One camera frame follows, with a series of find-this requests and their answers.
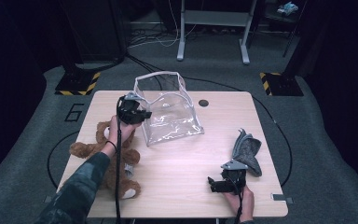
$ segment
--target yellow and black hazard tape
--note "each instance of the yellow and black hazard tape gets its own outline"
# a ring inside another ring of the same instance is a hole
[[[267,79],[268,76],[280,76],[280,73],[260,73],[261,81],[263,82],[264,91],[266,91],[267,95],[272,95],[271,87],[269,81]]]
[[[84,91],[56,91],[55,94],[57,95],[90,95],[92,93],[92,90],[95,88],[95,85],[97,84],[97,80],[100,77],[101,73],[97,73],[94,75],[94,77],[91,80],[91,83],[89,84],[89,87]]]

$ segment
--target patterned sleeve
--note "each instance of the patterned sleeve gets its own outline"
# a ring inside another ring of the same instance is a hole
[[[109,157],[102,152],[85,161],[66,181],[35,223],[85,223],[109,163]]]

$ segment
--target transparent plastic container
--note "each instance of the transparent plastic container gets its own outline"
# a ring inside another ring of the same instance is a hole
[[[142,125],[148,146],[204,133],[179,73],[163,71],[137,77],[131,94],[141,99],[141,109],[152,112]]]

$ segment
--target brown teddy bear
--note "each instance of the brown teddy bear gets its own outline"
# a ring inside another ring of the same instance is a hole
[[[97,125],[97,133],[95,144],[84,144],[81,142],[73,143],[69,152],[79,158],[88,159],[95,153],[101,151],[109,136],[110,121],[99,122]],[[121,162],[120,162],[120,183],[119,183],[119,199],[128,199],[136,197],[141,192],[141,186],[136,181],[128,179],[132,175],[132,166],[137,164],[141,158],[139,152],[130,148],[132,138],[135,130],[130,137],[121,145]],[[116,190],[116,169],[117,169],[117,154],[111,159],[110,164],[103,176],[103,182],[100,189],[111,189],[113,195]]]

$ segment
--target black curtain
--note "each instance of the black curtain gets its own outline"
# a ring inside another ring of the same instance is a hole
[[[70,29],[65,28],[68,23],[57,3],[0,0],[0,163],[43,97],[44,72],[62,64],[55,50],[57,43],[51,41],[47,10],[58,18],[69,57],[79,61],[75,41]]]
[[[304,74],[306,68],[305,79],[321,108],[324,127],[358,174],[358,4],[314,1],[313,6],[319,15],[308,15],[284,74]],[[318,20],[321,12],[328,20]]]

